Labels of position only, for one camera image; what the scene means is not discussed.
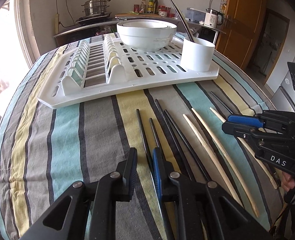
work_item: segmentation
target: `cutting board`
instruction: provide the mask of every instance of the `cutting board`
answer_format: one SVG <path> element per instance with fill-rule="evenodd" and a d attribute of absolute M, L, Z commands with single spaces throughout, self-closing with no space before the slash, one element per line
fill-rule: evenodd
<path fill-rule="evenodd" d="M 153 17 L 153 18 L 162 18 L 162 16 L 159 16 L 158 14 L 133 14 L 133 13 L 118 13 L 115 14 L 115 17 Z"/>

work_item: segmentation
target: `hand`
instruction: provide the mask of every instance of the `hand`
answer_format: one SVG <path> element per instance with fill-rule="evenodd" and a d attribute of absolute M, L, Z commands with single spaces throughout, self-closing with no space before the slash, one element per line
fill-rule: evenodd
<path fill-rule="evenodd" d="M 288 192 L 290 189 L 293 189 L 295 187 L 295 181 L 293 179 L 292 175 L 289 175 L 288 173 L 282 171 L 282 188 Z"/>

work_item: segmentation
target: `stainless steel pot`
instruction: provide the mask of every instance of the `stainless steel pot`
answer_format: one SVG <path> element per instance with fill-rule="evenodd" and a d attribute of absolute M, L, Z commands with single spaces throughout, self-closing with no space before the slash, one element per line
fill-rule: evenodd
<path fill-rule="evenodd" d="M 107 2 L 110 2 L 110 0 L 89 0 L 86 1 L 84 5 L 84 11 L 86 13 L 86 16 L 99 14 L 99 13 L 105 13 L 107 11 Z"/>

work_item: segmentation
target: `teal stripe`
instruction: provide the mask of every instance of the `teal stripe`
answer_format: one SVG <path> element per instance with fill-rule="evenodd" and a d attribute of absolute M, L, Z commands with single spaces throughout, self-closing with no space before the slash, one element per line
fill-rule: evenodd
<path fill-rule="evenodd" d="M 6 131 L 6 127 L 9 123 L 10 116 L 11 116 L 11 113 L 14 109 L 14 106 L 17 103 L 26 83 L 29 81 L 29 79 L 31 78 L 31 76 L 33 75 L 35 70 L 38 68 L 38 66 L 41 64 L 42 60 L 46 57 L 46 55 L 47 55 L 47 53 L 42 55 L 41 57 L 39 57 L 38 60 L 34 63 L 33 67 L 30 69 L 30 71 L 27 73 L 27 75 L 25 76 L 25 78 L 23 79 L 21 84 L 18 86 L 16 92 L 14 93 L 14 95 L 9 103 L 9 106 L 8 106 L 6 112 L 4 113 L 4 116 L 0 122 L 0 153 L 1 153 L 1 145 L 2 145 L 2 141 L 3 141 L 3 135 Z M 5 240 L 9 239 L 9 237 L 6 233 L 4 221 L 1 216 L 1 211 L 0 211 L 0 233 L 1 233 L 1 236 Z"/>
<path fill-rule="evenodd" d="M 262 200 L 262 196 L 257 185 L 252 169 L 244 156 L 244 153 L 236 139 L 227 135 L 222 131 L 222 123 L 209 109 L 210 107 L 215 108 L 204 92 L 195 83 L 183 83 L 177 84 L 185 98 L 190 102 L 191 106 L 201 115 L 201 117 L 206 121 L 209 127 L 211 127 L 213 133 L 217 136 L 218 140 L 222 143 L 223 147 L 227 150 L 230 157 L 234 161 L 235 165 L 238 167 L 240 173 L 242 174 L 244 180 L 247 182 L 250 192 L 253 195 L 257 208 L 259 210 L 260 216 L 257 221 L 265 228 L 269 229 L 270 224 L 267 217 L 267 212 Z M 233 178 L 236 177 L 228 165 Z M 253 211 L 249 200 L 241 187 L 239 181 L 235 178 L 237 188 L 241 194 L 245 209 L 252 214 Z"/>
<path fill-rule="evenodd" d="M 73 182 L 84 180 L 80 162 L 79 109 L 80 104 L 74 104 L 56 110 L 54 130 L 51 136 L 51 178 L 54 200 Z M 90 219 L 87 222 L 85 239 L 89 237 L 89 226 Z"/>
<path fill-rule="evenodd" d="M 219 59 L 217 56 L 213 55 L 213 60 L 218 63 L 222 68 L 224 68 L 232 77 L 234 77 L 242 87 L 254 98 L 254 100 L 262 107 L 263 110 L 269 110 L 266 103 L 260 98 L 260 96 L 254 91 L 254 89 L 230 66 Z"/>

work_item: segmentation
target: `screw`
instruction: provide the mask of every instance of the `screw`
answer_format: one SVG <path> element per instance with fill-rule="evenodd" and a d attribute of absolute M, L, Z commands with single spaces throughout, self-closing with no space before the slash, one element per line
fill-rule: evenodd
<path fill-rule="evenodd" d="M 83 185 L 83 182 L 78 180 L 78 181 L 75 181 L 73 182 L 72 186 L 75 187 L 75 188 L 79 188 L 79 187 L 82 187 Z"/>
<path fill-rule="evenodd" d="M 216 184 L 215 181 L 209 181 L 208 182 L 208 187 L 210 187 L 210 188 L 216 188 L 217 187 L 217 184 Z"/>
<path fill-rule="evenodd" d="M 176 171 L 173 171 L 169 174 L 169 176 L 172 178 L 172 179 L 177 179 L 178 177 L 180 177 L 180 173 L 176 172 Z"/>
<path fill-rule="evenodd" d="M 110 177 L 113 179 L 116 179 L 116 178 L 120 177 L 120 175 L 121 174 L 119 172 L 114 171 L 114 172 L 111 172 Z"/>

